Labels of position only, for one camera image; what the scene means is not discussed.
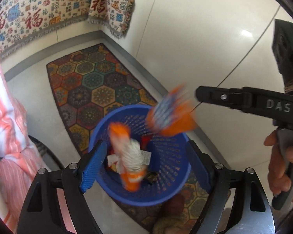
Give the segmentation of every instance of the blue plastic basket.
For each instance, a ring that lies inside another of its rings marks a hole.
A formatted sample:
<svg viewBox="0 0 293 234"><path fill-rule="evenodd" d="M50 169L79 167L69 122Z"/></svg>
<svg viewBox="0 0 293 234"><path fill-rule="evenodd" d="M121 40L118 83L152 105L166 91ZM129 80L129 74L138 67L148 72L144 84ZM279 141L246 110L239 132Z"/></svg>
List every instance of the blue plastic basket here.
<svg viewBox="0 0 293 234"><path fill-rule="evenodd" d="M112 111L96 126L91 135L89 149L93 148L98 139L103 139L110 145L107 130L110 122L127 124L131 129L131 137L137 140L141 135L149 134L145 118L150 109L147 105L130 105ZM128 205L152 206L167 201L181 190L191 170L185 153L188 140L186 134L169 138L153 136L148 145L148 150L152 152L149 169L157 171L159 177L152 185L143 181L141 189L137 192L125 190L119 175L106 172L104 166L101 167L96 180L109 196Z"/></svg>

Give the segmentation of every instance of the orange toy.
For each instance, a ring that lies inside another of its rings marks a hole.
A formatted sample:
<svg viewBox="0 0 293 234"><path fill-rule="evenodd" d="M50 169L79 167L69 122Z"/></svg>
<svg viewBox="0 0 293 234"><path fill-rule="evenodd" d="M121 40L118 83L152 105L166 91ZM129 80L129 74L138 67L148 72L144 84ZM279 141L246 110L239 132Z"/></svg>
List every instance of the orange toy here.
<svg viewBox="0 0 293 234"><path fill-rule="evenodd" d="M142 165L139 143L130 139L130 128L122 123L111 123L109 136L123 167L120 171L123 187L130 192L139 190L146 173L146 165Z"/></svg>
<svg viewBox="0 0 293 234"><path fill-rule="evenodd" d="M146 123L153 133L172 137L197 126L192 117L193 107L183 91L184 86L178 86L149 111Z"/></svg>

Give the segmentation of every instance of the black device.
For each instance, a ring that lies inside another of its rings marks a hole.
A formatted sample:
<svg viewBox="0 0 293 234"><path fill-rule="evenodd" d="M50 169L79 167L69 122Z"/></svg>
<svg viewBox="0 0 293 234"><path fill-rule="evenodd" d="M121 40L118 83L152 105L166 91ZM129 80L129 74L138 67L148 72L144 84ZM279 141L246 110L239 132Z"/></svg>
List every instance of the black device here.
<svg viewBox="0 0 293 234"><path fill-rule="evenodd" d="M42 168L36 174L27 193L17 234L68 234L61 215L56 189L64 190L65 199L78 234L102 234L80 189L84 170L91 164L104 142L99 140L90 153L64 170L48 172ZM188 141L186 152L201 185L210 194L203 212L191 234L214 234L227 202L230 188L235 198L225 231L230 234L274 234L274 222L263 187L252 168L244 172L228 170L214 163L200 151L194 141Z"/></svg>
<svg viewBox="0 0 293 234"><path fill-rule="evenodd" d="M287 210L293 199L293 164L286 159L286 149L293 145L293 23L276 19L274 56L287 94L244 87L243 89L223 89L199 87L196 98L200 102L227 106L263 117L272 118L277 131L281 154L286 162L286 174L291 179L288 192L275 196L272 206L276 210Z"/></svg>

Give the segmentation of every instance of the dark object in basket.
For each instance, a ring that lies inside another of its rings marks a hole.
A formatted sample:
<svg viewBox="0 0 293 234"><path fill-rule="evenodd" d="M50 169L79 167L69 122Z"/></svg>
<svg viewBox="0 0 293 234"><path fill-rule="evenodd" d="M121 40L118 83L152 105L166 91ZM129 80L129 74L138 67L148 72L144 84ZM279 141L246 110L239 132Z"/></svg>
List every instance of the dark object in basket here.
<svg viewBox="0 0 293 234"><path fill-rule="evenodd" d="M158 178L158 173L157 172L149 172L147 175L144 177L144 180L146 180L150 185L156 182Z"/></svg>

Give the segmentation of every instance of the human hand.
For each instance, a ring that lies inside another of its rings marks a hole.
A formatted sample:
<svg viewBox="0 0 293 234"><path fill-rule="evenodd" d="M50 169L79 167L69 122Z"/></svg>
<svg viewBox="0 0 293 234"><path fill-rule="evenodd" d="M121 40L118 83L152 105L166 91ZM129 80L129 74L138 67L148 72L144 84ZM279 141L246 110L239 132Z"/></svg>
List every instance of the human hand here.
<svg viewBox="0 0 293 234"><path fill-rule="evenodd" d="M291 180L285 174L286 165L279 150L276 130L267 136L264 145L273 146L268 167L269 188L274 194L280 194L282 191L287 192L291 187ZM288 161L293 163L293 146L287 148L286 156Z"/></svg>

